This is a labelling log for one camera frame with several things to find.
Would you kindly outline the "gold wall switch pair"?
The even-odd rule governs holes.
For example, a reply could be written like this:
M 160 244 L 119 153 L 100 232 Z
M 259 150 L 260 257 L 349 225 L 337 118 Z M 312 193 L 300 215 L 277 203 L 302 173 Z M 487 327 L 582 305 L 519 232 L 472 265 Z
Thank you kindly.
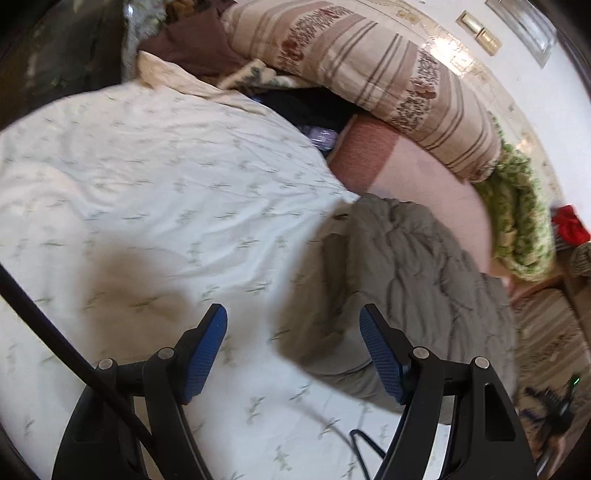
M 499 52 L 501 41 L 471 13 L 462 12 L 456 23 L 467 31 L 489 56 L 495 56 Z

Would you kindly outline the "striped floral folded quilt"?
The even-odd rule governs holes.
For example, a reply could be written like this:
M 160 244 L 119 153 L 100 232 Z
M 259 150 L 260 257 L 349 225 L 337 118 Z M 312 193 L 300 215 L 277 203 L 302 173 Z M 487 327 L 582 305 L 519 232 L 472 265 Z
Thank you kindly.
M 381 21 L 332 1 L 242 1 L 222 24 L 236 53 L 328 88 L 485 180 L 501 156 L 492 115 L 447 66 Z

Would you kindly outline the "brown cloth pile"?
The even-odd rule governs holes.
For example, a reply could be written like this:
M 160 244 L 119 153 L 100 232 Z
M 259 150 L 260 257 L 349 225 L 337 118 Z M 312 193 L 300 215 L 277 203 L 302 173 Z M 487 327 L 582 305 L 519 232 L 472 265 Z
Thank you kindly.
M 228 76 L 249 64 L 229 45 L 222 14 L 235 1 L 167 1 L 164 27 L 139 43 L 140 52 L 174 63 L 195 77 Z

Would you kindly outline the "green white patterned blanket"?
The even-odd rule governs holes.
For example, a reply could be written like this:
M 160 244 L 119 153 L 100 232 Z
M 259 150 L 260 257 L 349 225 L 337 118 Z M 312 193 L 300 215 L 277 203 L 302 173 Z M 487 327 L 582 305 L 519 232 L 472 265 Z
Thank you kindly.
M 506 142 L 497 119 L 492 122 L 500 154 L 473 186 L 491 219 L 493 254 L 516 279 L 540 282 L 555 262 L 548 202 L 530 157 Z

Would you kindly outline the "pink maroon blanket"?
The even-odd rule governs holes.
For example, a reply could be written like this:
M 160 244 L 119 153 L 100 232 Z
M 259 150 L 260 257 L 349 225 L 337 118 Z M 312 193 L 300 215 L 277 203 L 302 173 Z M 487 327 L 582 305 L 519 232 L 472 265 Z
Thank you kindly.
M 493 258 L 491 221 L 475 188 L 389 124 L 366 114 L 353 116 L 339 134 L 328 164 L 356 194 L 369 192 L 429 208 L 481 271 L 514 291 L 512 274 Z

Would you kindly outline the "grey knitted cloth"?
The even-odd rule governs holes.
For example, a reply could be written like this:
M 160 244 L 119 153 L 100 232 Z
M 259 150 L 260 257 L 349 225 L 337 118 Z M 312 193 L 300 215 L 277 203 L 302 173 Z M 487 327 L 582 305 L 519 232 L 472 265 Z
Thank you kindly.
M 581 244 L 573 250 L 569 272 L 576 277 L 591 277 L 591 242 Z

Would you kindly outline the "red cloth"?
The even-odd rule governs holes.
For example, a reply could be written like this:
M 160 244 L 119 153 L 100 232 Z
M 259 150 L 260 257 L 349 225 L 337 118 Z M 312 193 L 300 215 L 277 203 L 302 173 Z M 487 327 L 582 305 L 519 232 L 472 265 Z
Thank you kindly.
M 567 245 L 578 247 L 590 241 L 590 233 L 584 227 L 572 205 L 565 205 L 555 210 L 552 223 L 558 237 Z

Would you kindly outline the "floral plastic bag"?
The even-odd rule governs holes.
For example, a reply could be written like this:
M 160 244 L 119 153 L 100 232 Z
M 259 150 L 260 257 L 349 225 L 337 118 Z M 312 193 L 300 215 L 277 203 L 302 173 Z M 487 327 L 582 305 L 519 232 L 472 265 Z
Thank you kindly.
M 166 20 L 163 0 L 128 0 L 123 2 L 124 35 L 121 46 L 121 79 L 136 76 L 136 55 L 141 41 L 156 35 Z

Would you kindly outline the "white leaf-print bed quilt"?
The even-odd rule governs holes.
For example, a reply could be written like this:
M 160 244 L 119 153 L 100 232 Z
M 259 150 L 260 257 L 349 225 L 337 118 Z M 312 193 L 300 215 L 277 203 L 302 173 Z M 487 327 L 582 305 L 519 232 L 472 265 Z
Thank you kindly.
M 273 110 L 152 56 L 141 70 L 3 130 L 2 265 L 93 364 L 145 360 L 223 305 L 185 410 L 213 477 L 360 478 L 349 432 L 387 445 L 398 415 L 283 356 L 318 320 L 322 239 L 356 195 Z

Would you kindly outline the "olive quilted hooded jacket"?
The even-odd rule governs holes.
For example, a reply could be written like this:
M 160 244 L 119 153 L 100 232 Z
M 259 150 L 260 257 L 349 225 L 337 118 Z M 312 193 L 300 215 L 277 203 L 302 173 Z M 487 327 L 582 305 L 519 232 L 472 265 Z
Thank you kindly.
M 516 392 L 517 332 L 506 289 L 427 207 L 366 194 L 336 211 L 305 247 L 277 320 L 280 354 L 304 372 L 400 412 L 360 334 L 368 304 L 443 360 L 486 357 L 507 392 Z

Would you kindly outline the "wall electrical panel box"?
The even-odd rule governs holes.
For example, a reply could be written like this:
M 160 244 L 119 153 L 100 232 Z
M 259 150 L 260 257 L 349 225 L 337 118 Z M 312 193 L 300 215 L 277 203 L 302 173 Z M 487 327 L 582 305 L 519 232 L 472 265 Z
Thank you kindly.
M 525 45 L 544 68 L 557 43 L 557 30 L 530 1 L 486 0 L 485 4 Z

